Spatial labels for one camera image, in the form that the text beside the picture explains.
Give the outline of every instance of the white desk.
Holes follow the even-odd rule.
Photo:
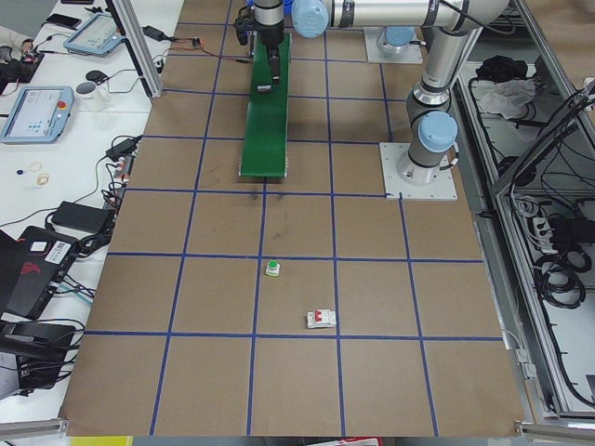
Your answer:
[[[183,0],[132,0],[140,25],[151,24],[167,34],[173,34]],[[105,7],[101,1],[94,6]],[[78,17],[84,22],[91,13],[83,7],[58,3],[54,12]],[[69,33],[54,25],[46,25],[35,38],[43,42],[52,33]],[[64,39],[56,36],[42,46],[46,50],[64,51]],[[148,42],[153,55],[166,50],[168,43]],[[118,46],[105,58],[79,55],[46,54],[33,81],[29,85],[68,85],[75,88],[85,81],[85,74],[91,70],[102,70],[111,75],[122,69],[133,68],[124,45]],[[126,90],[137,78],[135,72],[125,72],[113,79],[111,89]],[[0,98],[0,112],[8,113],[17,93]],[[0,144],[0,188],[4,191],[0,208],[0,225],[28,216],[43,208],[58,206],[62,201],[74,201],[95,189],[95,164],[118,135],[140,135],[149,117],[151,102],[145,96],[138,82],[131,93],[112,95],[112,103],[105,111],[82,110],[80,103],[73,106],[73,114],[66,124],[64,133],[53,144],[6,145]],[[32,163],[40,163],[39,172],[30,172]],[[104,163],[99,165],[99,189],[104,189],[109,178]],[[48,173],[50,180],[45,186],[36,183],[39,173]],[[99,192],[83,200],[82,204],[102,207]],[[42,226],[46,213],[3,228],[17,237],[30,225]],[[103,248],[85,260],[77,260],[70,273],[87,286],[97,285],[107,249]],[[85,322],[89,305],[75,296],[53,298],[40,319],[72,318]],[[14,320],[4,315],[7,320]],[[29,398],[10,397],[0,400],[0,423],[38,421],[58,416],[58,410],[68,386],[68,380],[58,383],[50,390],[35,390]],[[27,439],[23,444],[68,444],[67,440]]]

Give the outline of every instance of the green mat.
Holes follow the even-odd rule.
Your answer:
[[[259,85],[271,85],[267,48],[257,42],[254,51],[250,102],[245,126],[242,177],[285,177],[287,145],[287,92],[289,86],[289,47],[285,34],[279,45],[281,80],[269,93],[258,93]]]

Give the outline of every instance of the white mounting plate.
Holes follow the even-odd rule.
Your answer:
[[[377,45],[377,40],[381,33],[382,28],[364,28],[365,52],[368,55],[368,62],[413,63],[419,65],[424,61],[421,57],[419,45],[410,45],[399,54],[387,54],[383,52]]]
[[[380,156],[382,159],[382,173],[384,176],[384,191],[389,200],[456,200],[455,182],[450,170],[441,170],[433,183],[428,186],[415,186],[409,184],[397,173],[399,157],[409,150],[409,143],[381,142]],[[440,165],[448,165],[444,155]]]

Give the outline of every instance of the white cup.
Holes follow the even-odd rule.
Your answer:
[[[105,88],[90,81],[76,86],[76,96],[83,101],[90,112],[101,112],[112,100]]]

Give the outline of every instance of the brown tiled table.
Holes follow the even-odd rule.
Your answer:
[[[243,56],[240,0],[178,36]],[[388,201],[419,66],[295,36],[288,177],[237,177],[248,66],[167,59],[61,414],[69,435],[506,436],[522,418],[464,192]],[[264,275],[269,259],[281,276]],[[333,308],[336,329],[306,329]]]

